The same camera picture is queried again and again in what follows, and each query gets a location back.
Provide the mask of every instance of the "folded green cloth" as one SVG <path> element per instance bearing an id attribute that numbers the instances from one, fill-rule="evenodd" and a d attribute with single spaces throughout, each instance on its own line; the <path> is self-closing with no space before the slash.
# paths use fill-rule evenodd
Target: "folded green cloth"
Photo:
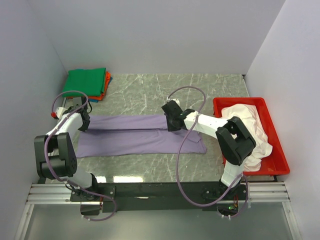
<path id="1" fill-rule="evenodd" d="M 106 68 L 70 70 L 62 92 L 76 90 L 88 96 L 100 96 L 105 88 Z M 65 93 L 63 97 L 79 97 L 79 93 Z"/>

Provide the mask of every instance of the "marble tabletop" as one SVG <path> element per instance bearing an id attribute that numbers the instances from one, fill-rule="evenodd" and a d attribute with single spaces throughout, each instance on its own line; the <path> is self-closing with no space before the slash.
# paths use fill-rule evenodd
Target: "marble tabletop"
<path id="1" fill-rule="evenodd" d="M 207 97 L 203 114 L 213 115 L 213 98 L 248 97 L 244 79 L 239 74 L 113 74 L 106 97 L 92 104 L 90 115 L 163 114 L 161 106 L 178 87 L 193 85 Z M 182 89 L 173 95 L 180 106 L 197 109 L 203 96 L 195 89 Z M 218 141 L 202 135 L 206 154 L 181 154 L 179 175 L 182 181 L 218 181 L 223 173 Z M 79 133 L 73 140 L 75 151 Z M 78 166 L 93 173 L 98 182 L 175 182 L 176 154 L 135 154 L 78 158 Z"/>

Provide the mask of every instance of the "purple towel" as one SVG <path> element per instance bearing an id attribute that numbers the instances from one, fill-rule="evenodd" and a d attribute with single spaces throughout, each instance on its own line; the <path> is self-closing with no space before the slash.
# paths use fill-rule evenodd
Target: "purple towel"
<path id="1" fill-rule="evenodd" d="M 175 154 L 186 130 L 168 132 L 164 115 L 92 116 L 86 132 L 81 132 L 77 158 L 127 154 Z M 193 131 L 182 153 L 207 151 L 201 136 Z"/>

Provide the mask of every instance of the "red tray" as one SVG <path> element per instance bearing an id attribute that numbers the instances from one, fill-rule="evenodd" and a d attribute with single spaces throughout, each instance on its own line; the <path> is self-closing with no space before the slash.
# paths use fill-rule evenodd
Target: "red tray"
<path id="1" fill-rule="evenodd" d="M 221 110 L 226 107 L 231 107 L 235 104 L 248 104 L 256 106 L 261 124 L 268 136 L 268 142 L 273 146 L 271 155 L 262 159 L 261 168 L 259 171 L 245 171 L 243 173 L 246 176 L 274 176 L 289 174 L 290 169 L 265 100 L 262 97 L 216 97 L 213 99 L 213 115 L 217 118 L 221 118 Z"/>

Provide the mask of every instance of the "crumpled white cloth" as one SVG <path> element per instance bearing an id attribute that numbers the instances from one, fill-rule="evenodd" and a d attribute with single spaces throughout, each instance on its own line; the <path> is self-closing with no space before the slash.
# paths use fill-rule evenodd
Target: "crumpled white cloth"
<path id="1" fill-rule="evenodd" d="M 268 136 L 262 127 L 256 106 L 238 103 L 233 106 L 223 108 L 221 113 L 222 117 L 226 119 L 230 119 L 233 116 L 240 118 L 253 136 L 256 142 L 256 147 L 245 162 L 244 170 L 247 172 L 259 171 L 261 167 L 261 159 L 269 156 L 273 147 L 268 143 Z"/>

